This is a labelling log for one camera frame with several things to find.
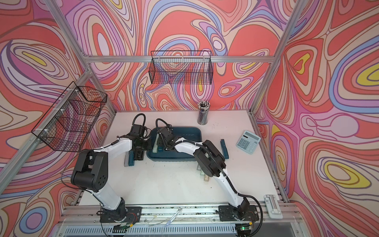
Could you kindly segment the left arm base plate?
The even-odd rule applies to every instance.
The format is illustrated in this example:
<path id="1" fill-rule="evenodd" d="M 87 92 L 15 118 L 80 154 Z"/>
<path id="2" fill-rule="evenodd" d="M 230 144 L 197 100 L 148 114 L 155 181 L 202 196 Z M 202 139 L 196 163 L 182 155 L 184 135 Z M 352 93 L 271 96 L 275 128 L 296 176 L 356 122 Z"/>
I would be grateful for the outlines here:
<path id="1" fill-rule="evenodd" d="M 107 210 L 101 208 L 97 211 L 101 223 L 129 223 L 136 224 L 140 221 L 142 207 L 127 206 L 124 210 Z"/>

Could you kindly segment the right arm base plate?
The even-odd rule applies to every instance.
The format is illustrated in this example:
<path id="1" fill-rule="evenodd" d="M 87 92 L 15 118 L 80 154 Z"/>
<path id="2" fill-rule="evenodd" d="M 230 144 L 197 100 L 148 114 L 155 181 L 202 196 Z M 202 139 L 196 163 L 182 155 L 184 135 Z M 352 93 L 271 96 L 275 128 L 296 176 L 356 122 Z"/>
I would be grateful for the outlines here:
<path id="1" fill-rule="evenodd" d="M 220 205 L 216 210 L 222 222 L 242 221 L 242 222 L 257 222 L 260 220 L 259 211 L 255 205 L 250 205 L 244 211 L 238 211 L 237 208 L 231 205 Z"/>

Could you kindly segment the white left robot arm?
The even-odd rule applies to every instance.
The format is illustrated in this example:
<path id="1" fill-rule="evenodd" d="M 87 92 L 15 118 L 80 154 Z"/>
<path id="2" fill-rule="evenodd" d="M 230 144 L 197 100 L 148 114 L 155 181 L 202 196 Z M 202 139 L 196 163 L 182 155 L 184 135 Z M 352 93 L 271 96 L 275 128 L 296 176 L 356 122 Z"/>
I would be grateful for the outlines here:
<path id="1" fill-rule="evenodd" d="M 71 184 L 89 191 L 108 211 L 125 211 L 123 198 L 115 193 L 108 183 L 109 159 L 132 152 L 149 149 L 150 129 L 144 125 L 133 125 L 128 134 L 100 148 L 79 154 L 71 175 Z"/>

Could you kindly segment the light green pliers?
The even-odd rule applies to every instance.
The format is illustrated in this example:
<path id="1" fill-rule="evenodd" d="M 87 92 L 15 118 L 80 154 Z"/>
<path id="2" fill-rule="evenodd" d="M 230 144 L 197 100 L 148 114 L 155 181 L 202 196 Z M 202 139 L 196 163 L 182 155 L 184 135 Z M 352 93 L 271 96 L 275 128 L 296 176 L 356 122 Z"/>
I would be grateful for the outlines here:
<path id="1" fill-rule="evenodd" d="M 156 154 L 158 152 L 158 139 L 159 139 L 159 135 L 157 134 L 154 145 L 153 145 L 153 149 L 152 149 L 153 154 Z"/>

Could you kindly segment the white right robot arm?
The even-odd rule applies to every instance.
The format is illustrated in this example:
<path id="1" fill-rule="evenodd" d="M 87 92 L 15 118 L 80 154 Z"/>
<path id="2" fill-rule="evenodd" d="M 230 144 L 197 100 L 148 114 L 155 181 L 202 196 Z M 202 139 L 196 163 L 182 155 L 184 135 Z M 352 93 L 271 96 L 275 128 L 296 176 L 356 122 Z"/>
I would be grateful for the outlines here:
<path id="1" fill-rule="evenodd" d="M 234 207 L 238 214 L 245 214 L 249 209 L 250 202 L 235 188 L 229 177 L 223 154 L 211 141 L 190 141 L 183 137 L 175 136 L 167 127 L 158 127 L 157 134 L 167 151 L 174 150 L 178 153 L 193 156 L 207 176 L 216 178 L 218 184 L 229 197 L 229 205 Z"/>

